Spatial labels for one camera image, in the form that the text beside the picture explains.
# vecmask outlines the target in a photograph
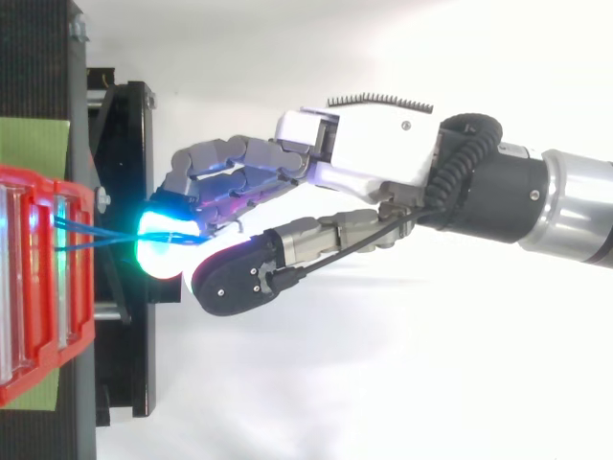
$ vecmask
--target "coiled black cable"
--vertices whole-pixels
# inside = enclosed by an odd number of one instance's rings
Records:
[[[444,209],[456,186],[467,179],[475,167],[496,150],[502,140],[502,126],[498,121],[478,113],[448,118],[441,123],[441,129],[472,134],[472,137],[451,154],[430,179],[424,197],[428,209]]]

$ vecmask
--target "black metal frame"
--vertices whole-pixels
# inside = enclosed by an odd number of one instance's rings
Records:
[[[100,89],[96,80],[90,80],[89,89]],[[106,212],[98,215],[99,225],[136,233],[138,218],[153,191],[150,90],[143,82],[130,81],[109,85],[105,91],[102,105],[89,109],[94,163],[112,200]],[[95,257],[96,301],[117,305],[126,315],[96,323],[98,426],[110,425],[110,407],[131,406],[134,417],[146,417],[155,407],[153,304],[178,302],[181,291],[179,277],[161,282],[142,271],[134,257],[134,243],[111,246],[111,266],[104,266],[109,258],[103,251],[97,249]]]

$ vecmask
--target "red plastic crate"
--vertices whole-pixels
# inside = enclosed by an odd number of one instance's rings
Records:
[[[0,406],[94,339],[93,250],[71,251],[69,336],[60,350],[53,225],[58,196],[68,203],[69,219],[92,223],[94,194],[89,189],[0,166]],[[91,240],[68,235],[69,244]]]

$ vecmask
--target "led light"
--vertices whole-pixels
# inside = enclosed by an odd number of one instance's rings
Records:
[[[163,214],[146,211],[141,216],[138,234],[175,232],[198,236],[200,229],[193,220],[171,218]],[[141,268],[154,278],[166,280],[180,274],[186,261],[196,250],[194,246],[157,241],[138,241],[136,260]]]
[[[217,252],[223,251],[228,247],[236,246],[242,242],[248,242],[249,238],[249,236],[239,233],[237,227],[233,225],[217,233],[214,238],[194,248],[193,253],[183,267],[183,280],[189,292],[192,292],[193,273],[200,265],[204,264],[207,259]]]

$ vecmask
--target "green paper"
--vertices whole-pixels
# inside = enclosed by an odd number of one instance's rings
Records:
[[[70,122],[0,117],[0,164],[63,179]],[[59,369],[0,409],[56,410]]]
[[[70,122],[0,118],[0,163],[63,179]]]
[[[54,369],[37,386],[0,409],[56,410],[58,382],[59,369]]]

